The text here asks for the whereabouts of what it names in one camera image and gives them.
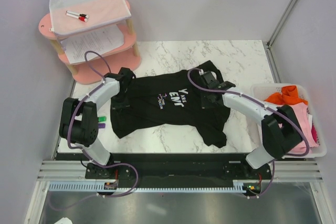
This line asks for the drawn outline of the black printed t-shirt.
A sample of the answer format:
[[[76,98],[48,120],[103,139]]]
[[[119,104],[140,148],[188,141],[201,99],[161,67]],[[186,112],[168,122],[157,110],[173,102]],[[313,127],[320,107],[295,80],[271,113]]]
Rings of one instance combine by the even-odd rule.
[[[114,133],[123,138],[130,133],[163,124],[190,125],[207,146],[222,148],[227,143],[224,125],[230,108],[219,104],[202,107],[204,87],[197,71],[141,77],[132,80],[126,97],[129,107],[110,110]]]

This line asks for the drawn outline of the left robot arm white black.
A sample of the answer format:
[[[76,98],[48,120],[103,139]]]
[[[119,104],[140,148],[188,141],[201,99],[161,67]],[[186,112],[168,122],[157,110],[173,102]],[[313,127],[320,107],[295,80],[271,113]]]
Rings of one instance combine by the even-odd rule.
[[[98,114],[100,108],[111,102],[112,110],[127,108],[127,90],[135,74],[128,68],[119,73],[107,73],[92,91],[81,99],[67,98],[62,105],[59,126],[60,137],[67,140],[71,150],[79,149],[97,165],[97,173],[111,178],[115,173],[111,153],[98,138]]]

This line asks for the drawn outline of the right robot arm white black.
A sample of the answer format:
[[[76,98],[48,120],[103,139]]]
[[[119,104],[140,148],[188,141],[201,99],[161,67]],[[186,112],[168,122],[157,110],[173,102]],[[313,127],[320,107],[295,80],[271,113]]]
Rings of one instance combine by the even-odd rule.
[[[253,98],[237,87],[223,84],[216,89],[201,88],[222,95],[224,106],[253,119],[262,131],[262,143],[246,156],[240,166],[241,174],[248,179],[259,173],[259,168],[284,156],[303,157],[310,147],[298,119],[288,105],[277,106]]]

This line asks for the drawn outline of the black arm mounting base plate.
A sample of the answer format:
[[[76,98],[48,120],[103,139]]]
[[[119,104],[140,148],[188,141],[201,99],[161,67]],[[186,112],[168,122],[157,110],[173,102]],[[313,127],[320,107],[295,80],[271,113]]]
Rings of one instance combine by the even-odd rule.
[[[122,186],[232,186],[235,180],[271,179],[269,165],[252,169],[246,154],[114,154],[114,168],[87,164],[86,179],[116,179]]]

